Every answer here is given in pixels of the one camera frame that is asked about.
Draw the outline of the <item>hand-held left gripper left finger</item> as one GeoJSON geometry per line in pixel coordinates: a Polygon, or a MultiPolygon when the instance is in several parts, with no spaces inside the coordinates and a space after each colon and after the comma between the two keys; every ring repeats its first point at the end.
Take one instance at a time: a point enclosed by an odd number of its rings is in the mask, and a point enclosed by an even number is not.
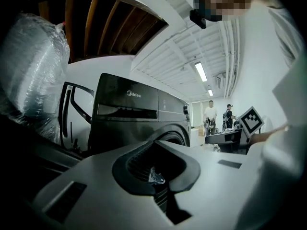
{"type": "Polygon", "coordinates": [[[145,164],[130,160],[152,146],[141,142],[90,156],[44,186],[33,200],[61,230],[168,230],[173,222],[155,202],[145,164]]]}

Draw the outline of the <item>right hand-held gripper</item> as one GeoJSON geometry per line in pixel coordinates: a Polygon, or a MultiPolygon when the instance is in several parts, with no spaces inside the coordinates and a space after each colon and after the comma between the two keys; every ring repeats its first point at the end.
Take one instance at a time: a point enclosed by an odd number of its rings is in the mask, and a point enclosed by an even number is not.
{"type": "Polygon", "coordinates": [[[263,125],[263,119],[252,106],[243,115],[235,118],[231,129],[227,129],[224,133],[207,136],[205,142],[218,145],[229,144],[231,153],[247,154],[252,135],[257,131],[260,133],[263,125]]]}

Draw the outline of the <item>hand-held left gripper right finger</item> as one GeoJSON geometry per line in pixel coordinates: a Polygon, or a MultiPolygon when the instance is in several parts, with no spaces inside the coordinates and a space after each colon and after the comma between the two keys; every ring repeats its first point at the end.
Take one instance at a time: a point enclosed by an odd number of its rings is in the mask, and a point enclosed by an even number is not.
{"type": "Polygon", "coordinates": [[[173,209],[160,214],[157,230],[234,230],[259,178],[262,145],[247,155],[186,148],[158,141],[162,175],[173,209]]]}

